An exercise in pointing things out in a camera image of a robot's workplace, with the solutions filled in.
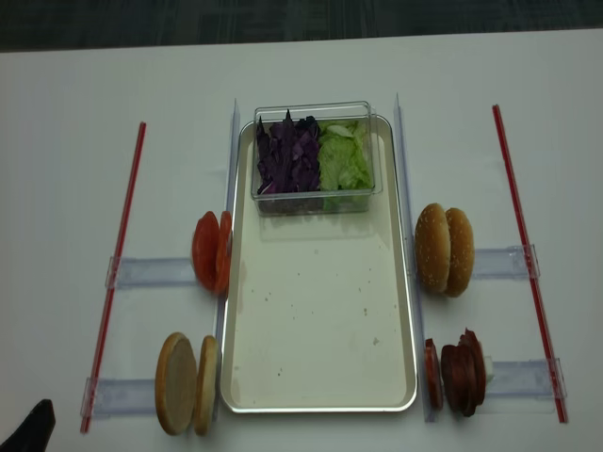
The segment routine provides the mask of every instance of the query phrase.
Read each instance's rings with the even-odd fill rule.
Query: shredded lettuce
[[[371,188],[362,143],[367,133],[358,121],[325,121],[319,124],[320,190]]]

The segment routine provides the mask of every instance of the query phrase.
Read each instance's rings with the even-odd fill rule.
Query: red straw
[[[511,197],[513,198],[513,207],[515,209],[515,217],[517,218],[519,236],[521,237],[521,243],[524,246],[524,249],[528,250],[530,248],[528,228],[526,227],[526,221],[524,220],[523,210],[521,209],[521,202],[519,200],[519,190],[517,189],[517,182],[515,181],[515,173],[513,172],[513,164],[511,163],[511,154],[509,153],[509,144],[507,143],[507,136],[505,135],[505,126],[502,123],[500,107],[498,105],[494,105],[492,107],[492,112],[494,113],[494,122],[497,125],[498,141],[500,141],[500,150],[502,151],[502,158],[505,161],[507,178],[509,179],[509,188],[511,189]],[[535,274],[531,254],[529,252],[526,252],[525,258],[526,267],[530,270],[530,273]],[[553,352],[553,343],[550,339],[550,333],[548,332],[548,325],[546,324],[545,305],[543,303],[543,296],[540,292],[540,284],[538,283],[538,279],[530,278],[530,286],[531,294],[534,298],[534,305],[536,307],[536,316],[538,317],[540,335],[542,336],[543,346],[545,347],[545,356],[548,362],[548,372],[550,374],[550,380],[553,385],[553,393],[555,396],[555,405],[557,407],[559,422],[567,423],[567,409],[565,408],[565,399],[563,398],[563,394],[560,390],[560,379],[555,361],[555,353]]]
[[[130,217],[130,207],[132,206],[132,198],[134,196],[134,185],[136,177],[139,173],[140,157],[142,156],[142,143],[144,142],[144,133],[146,132],[146,122],[141,122],[139,127],[139,137],[136,141],[136,149],[134,150],[134,159],[132,160],[132,169],[130,170],[130,182],[128,190],[125,193],[125,202],[123,203],[122,222],[120,223],[120,231],[117,236],[117,244],[115,245],[116,258],[122,257],[123,242],[125,240],[125,230],[128,227],[128,218]],[[98,340],[96,341],[96,351],[94,352],[94,362],[90,373],[90,395],[86,408],[86,414],[82,419],[80,433],[88,433],[90,429],[90,419],[92,415],[92,405],[94,404],[94,393],[96,392],[96,380],[101,373],[101,362],[103,361],[103,351],[105,350],[106,331],[109,325],[109,316],[111,315],[111,306],[113,305],[113,294],[115,290],[109,288],[106,290],[105,308],[103,309],[103,317],[101,318],[101,328],[98,331]]]

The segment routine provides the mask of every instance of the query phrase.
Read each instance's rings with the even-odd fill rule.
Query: floor
[[[0,0],[0,51],[602,25],[603,0]]]

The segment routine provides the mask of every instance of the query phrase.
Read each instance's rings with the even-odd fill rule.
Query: red cabbage
[[[260,118],[255,131],[262,185],[257,194],[317,191],[320,187],[318,136],[320,129],[312,116],[293,123],[289,111],[275,122],[270,133]]]

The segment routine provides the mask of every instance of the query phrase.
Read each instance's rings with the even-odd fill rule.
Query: tomato slice
[[[200,283],[207,290],[216,287],[216,255],[220,228],[213,212],[207,212],[198,222],[192,237],[192,266]]]
[[[230,256],[226,256],[223,263],[223,268],[216,279],[214,293],[221,295],[228,290],[228,282],[230,280]]]
[[[228,288],[230,280],[231,256],[228,251],[228,240],[233,229],[233,217],[224,211],[220,217],[220,235],[218,236],[218,252],[216,255],[216,287],[214,292],[221,294]]]
[[[425,369],[427,370],[427,389],[430,393],[430,402],[435,410],[442,410],[444,395],[440,382],[440,363],[437,359],[437,350],[432,339],[425,341]]]
[[[220,235],[218,236],[218,254],[216,256],[216,273],[221,274],[224,267],[224,261],[228,254],[228,239],[230,238],[230,232],[233,229],[233,218],[230,212],[222,212],[220,217]]]

